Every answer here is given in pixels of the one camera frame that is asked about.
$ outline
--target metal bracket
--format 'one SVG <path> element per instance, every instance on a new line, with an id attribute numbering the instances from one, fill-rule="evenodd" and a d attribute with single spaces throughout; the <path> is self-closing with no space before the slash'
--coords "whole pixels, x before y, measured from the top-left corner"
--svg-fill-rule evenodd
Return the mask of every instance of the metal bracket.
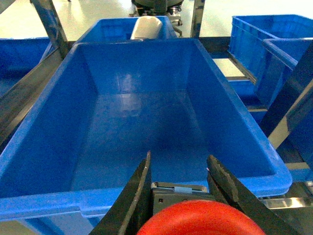
<path id="1" fill-rule="evenodd" d="M 155 182 L 151 188 L 153 214 L 182 201 L 200 199 L 215 201 L 214 196 L 209 194 L 204 186 Z"/>

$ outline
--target metal frame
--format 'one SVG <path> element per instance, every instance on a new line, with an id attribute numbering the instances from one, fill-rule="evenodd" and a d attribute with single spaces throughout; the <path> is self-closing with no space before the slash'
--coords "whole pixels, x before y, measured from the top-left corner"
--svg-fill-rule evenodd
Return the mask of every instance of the metal frame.
<path id="1" fill-rule="evenodd" d="M 0 1 L 0 14 L 5 11 L 16 0 L 1 0 Z"/>
<path id="2" fill-rule="evenodd" d="M 64 59 L 69 52 L 67 38 L 65 36 L 58 13 L 52 0 L 32 0 L 37 13 L 45 27 L 54 48 L 59 48 Z"/>
<path id="3" fill-rule="evenodd" d="M 192 15 L 190 37 L 199 38 L 205 0 L 194 0 L 194 1 L 195 1 L 195 4 L 194 4 L 194 12 Z"/>

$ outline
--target blue plastic bin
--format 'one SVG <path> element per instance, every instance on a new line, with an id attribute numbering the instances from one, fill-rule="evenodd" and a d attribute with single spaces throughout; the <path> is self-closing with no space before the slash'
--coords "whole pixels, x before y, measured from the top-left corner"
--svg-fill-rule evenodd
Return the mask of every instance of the blue plastic bin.
<path id="1" fill-rule="evenodd" d="M 266 66 L 262 79 L 258 80 L 255 93 L 269 108 L 312 39 L 266 39 L 263 45 Z"/>
<path id="2" fill-rule="evenodd" d="M 257 79 L 262 79 L 264 39 L 313 37 L 313 20 L 298 15 L 234 16 L 229 52 Z"/>
<path id="3" fill-rule="evenodd" d="M 0 39 L 0 98 L 48 54 L 49 42 L 48 38 Z"/>
<path id="4" fill-rule="evenodd" d="M 76 43 L 98 43 L 129 40 L 139 17 L 101 19 L 96 22 Z M 172 23 L 166 16 L 157 16 L 163 23 L 158 39 L 177 38 Z"/>
<path id="5" fill-rule="evenodd" d="M 77 44 L 1 155 L 0 220 L 87 234 L 148 150 L 153 181 L 207 186 L 214 154 L 259 197 L 292 183 L 198 40 Z"/>

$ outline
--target stainless steel bar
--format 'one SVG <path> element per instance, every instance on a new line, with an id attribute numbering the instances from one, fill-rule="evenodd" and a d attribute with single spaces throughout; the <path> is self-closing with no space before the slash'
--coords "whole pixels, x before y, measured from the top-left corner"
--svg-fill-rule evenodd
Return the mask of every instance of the stainless steel bar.
<path id="1" fill-rule="evenodd" d="M 200 36 L 204 4 L 205 0 L 195 0 L 194 12 L 192 15 L 191 22 L 191 34 L 190 34 L 191 38 L 199 38 Z"/>
<path id="2" fill-rule="evenodd" d="M 285 82 L 282 90 L 272 103 L 260 123 L 266 136 L 270 136 L 279 122 L 283 121 L 291 107 L 301 103 L 300 97 L 306 97 L 303 92 L 313 79 L 313 43 L 311 43 L 294 68 L 291 76 Z"/>
<path id="3" fill-rule="evenodd" d="M 268 139 L 273 146 L 278 148 L 312 109 L 313 79 L 269 135 Z"/>
<path id="4" fill-rule="evenodd" d="M 290 208 L 301 208 L 301 207 L 313 207 L 312 197 L 292 197 L 292 198 L 274 198 L 274 199 L 263 199 L 261 202 L 264 205 L 273 209 L 290 209 Z"/>
<path id="5" fill-rule="evenodd" d="M 69 52 L 67 38 L 52 0 L 32 0 L 54 48 L 59 48 L 62 58 Z"/>
<path id="6" fill-rule="evenodd" d="M 0 98 L 0 152 L 61 62 L 59 50 L 53 51 Z"/>
<path id="7" fill-rule="evenodd" d="M 0 1 L 0 14 L 5 11 L 16 0 L 1 0 Z"/>

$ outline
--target metal rail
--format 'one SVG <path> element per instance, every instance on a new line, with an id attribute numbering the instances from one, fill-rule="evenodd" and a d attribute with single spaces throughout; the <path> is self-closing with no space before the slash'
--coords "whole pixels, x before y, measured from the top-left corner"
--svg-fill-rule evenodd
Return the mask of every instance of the metal rail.
<path id="1" fill-rule="evenodd" d="M 205 0 L 194 0 L 194 1 L 195 1 L 195 4 L 194 4 L 194 12 L 192 15 L 190 37 L 198 38 L 200 37 L 200 30 L 201 30 Z"/>
<path id="2" fill-rule="evenodd" d="M 37 10 L 52 45 L 54 48 L 60 49 L 60 54 L 64 59 L 69 52 L 69 47 L 61 21 L 52 0 L 32 0 L 32 3 Z"/>
<path id="3" fill-rule="evenodd" d="M 16 0 L 1 0 L 0 1 L 0 14 L 5 11 Z"/>
<path id="4" fill-rule="evenodd" d="M 0 98 L 0 152 L 61 62 L 59 50 L 53 51 Z"/>

